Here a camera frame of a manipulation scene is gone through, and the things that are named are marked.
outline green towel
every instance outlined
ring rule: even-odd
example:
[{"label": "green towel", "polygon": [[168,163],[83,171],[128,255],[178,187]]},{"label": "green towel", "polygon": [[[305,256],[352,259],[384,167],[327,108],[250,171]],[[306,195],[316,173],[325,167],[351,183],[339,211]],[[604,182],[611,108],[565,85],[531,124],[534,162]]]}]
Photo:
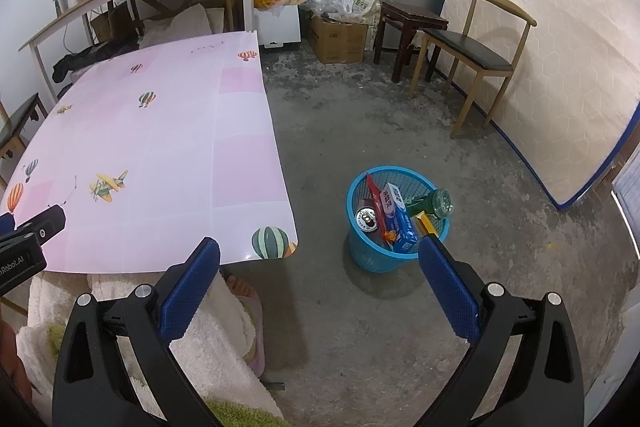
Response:
[{"label": "green towel", "polygon": [[[49,349],[55,359],[60,353],[62,338],[65,336],[65,327],[61,324],[53,324],[47,330]],[[290,427],[290,424],[282,418],[261,409],[251,409],[232,402],[220,402],[205,400],[209,410],[225,427]]]},{"label": "green towel", "polygon": [[225,427],[290,427],[282,418],[261,409],[215,400],[205,400],[204,403]]}]

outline mesh wastebasket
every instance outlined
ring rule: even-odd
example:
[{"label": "mesh wastebasket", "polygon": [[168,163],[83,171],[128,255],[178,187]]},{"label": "mesh wastebasket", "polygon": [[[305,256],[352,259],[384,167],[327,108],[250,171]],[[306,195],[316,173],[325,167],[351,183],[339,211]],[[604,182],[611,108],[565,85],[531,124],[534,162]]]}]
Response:
[{"label": "mesh wastebasket", "polygon": [[[410,259],[417,259],[417,253],[396,253],[379,247],[356,224],[355,213],[360,200],[370,198],[371,191],[367,187],[366,174],[371,174],[376,186],[380,189],[386,183],[396,185],[402,197],[415,198],[423,196],[436,187],[427,178],[417,172],[403,167],[375,167],[358,176],[347,193],[347,216],[349,217],[349,248],[353,260],[362,269],[374,273],[386,273],[397,268]],[[440,240],[444,241],[449,232],[449,219],[434,219],[433,228],[436,229]]]}]

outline pink tablecloth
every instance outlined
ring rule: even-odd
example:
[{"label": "pink tablecloth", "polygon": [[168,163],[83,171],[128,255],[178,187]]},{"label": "pink tablecloth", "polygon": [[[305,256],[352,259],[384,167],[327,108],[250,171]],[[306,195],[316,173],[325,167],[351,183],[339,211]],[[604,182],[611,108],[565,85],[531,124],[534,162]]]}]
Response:
[{"label": "pink tablecloth", "polygon": [[255,32],[170,42],[96,64],[27,147],[0,211],[60,204],[47,269],[162,271],[205,237],[222,263],[286,257],[296,229]]}]

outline concrete floor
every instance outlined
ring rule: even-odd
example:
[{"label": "concrete floor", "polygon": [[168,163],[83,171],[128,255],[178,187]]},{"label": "concrete floor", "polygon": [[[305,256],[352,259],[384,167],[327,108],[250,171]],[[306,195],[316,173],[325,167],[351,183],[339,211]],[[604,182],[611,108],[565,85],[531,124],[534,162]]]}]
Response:
[{"label": "concrete floor", "polygon": [[[466,351],[417,261],[387,275],[360,270],[346,246],[345,197],[367,168],[395,164],[446,187],[457,205],[445,243],[485,280],[514,295],[557,291],[572,319],[585,389],[620,334],[636,256],[610,197],[590,193],[558,212],[507,142],[442,82],[407,100],[408,77],[380,67],[322,65],[306,43],[263,53],[264,80],[300,247],[288,259],[233,265],[264,307],[265,378],[294,426],[411,426]],[[513,360],[511,343],[505,361]],[[487,393],[497,399],[507,364]]]}]

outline blue gripper pad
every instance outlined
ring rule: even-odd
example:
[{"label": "blue gripper pad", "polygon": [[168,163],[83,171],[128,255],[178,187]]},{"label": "blue gripper pad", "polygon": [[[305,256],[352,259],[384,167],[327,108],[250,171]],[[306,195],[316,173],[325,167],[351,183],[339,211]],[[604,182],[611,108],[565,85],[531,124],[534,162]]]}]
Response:
[{"label": "blue gripper pad", "polygon": [[6,213],[0,216],[0,235],[13,232],[15,230],[14,214]]},{"label": "blue gripper pad", "polygon": [[184,273],[164,300],[159,313],[158,337],[166,346],[182,338],[218,273],[218,244],[209,237],[204,238],[185,264]]},{"label": "blue gripper pad", "polygon": [[418,261],[454,333],[475,344],[480,337],[478,303],[428,235],[418,246]]}]

